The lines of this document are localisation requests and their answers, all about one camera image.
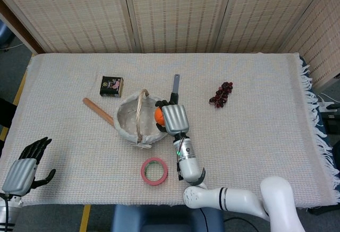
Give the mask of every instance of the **wooden handle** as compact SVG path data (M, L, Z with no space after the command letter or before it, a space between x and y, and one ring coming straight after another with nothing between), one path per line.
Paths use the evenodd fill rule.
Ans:
M96 112L101 118L106 120L111 126L114 126L113 118L104 112L99 106L93 103L90 99L83 98L83 103Z

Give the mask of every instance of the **black box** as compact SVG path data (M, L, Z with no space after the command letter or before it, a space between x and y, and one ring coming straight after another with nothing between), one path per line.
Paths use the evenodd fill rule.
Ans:
M123 78L103 76L100 85L100 95L102 97L118 97L122 96Z

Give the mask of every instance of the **floor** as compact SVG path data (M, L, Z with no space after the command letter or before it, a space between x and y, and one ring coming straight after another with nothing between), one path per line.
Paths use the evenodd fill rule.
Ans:
M10 46L20 44L15 38ZM12 102L28 65L31 52L19 46L7 52L0 51L0 97ZM325 91L329 96L340 100L340 81ZM340 135L330 135L330 143L340 140ZM306 231L338 231L340 210L312 215L306 210L298 210L298 215ZM22 231L79 231L83 213L82 205L35 205L24 207L16 223L15 232ZM113 205L92 205L87 231L109 231ZM270 231L268 222L247 214L225 212L225 219L241 217L253 223L259 231ZM230 220L225 231L255 231L242 220Z

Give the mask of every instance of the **robotic hand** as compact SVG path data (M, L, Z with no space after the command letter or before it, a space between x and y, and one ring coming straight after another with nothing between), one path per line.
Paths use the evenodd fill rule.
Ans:
M158 101L156 106L163 112L165 128L157 127L175 137L177 171L179 179L192 186L183 192L183 201L189 208L211 207L225 211L252 214L270 221L272 232L304 232L296 213L293 190L288 181L281 177L268 177L261 182L263 203L251 191L235 188L208 190L203 183L205 169L200 172L192 143L186 133L189 122L182 105Z
M35 174L37 167L43 157L46 146L52 139L43 138L27 146L16 160L4 182L0 193L3 199L0 202L0 230L12 231L22 208L21 197L30 192L31 189L48 184L56 172L52 169L49 175L42 180L36 181Z

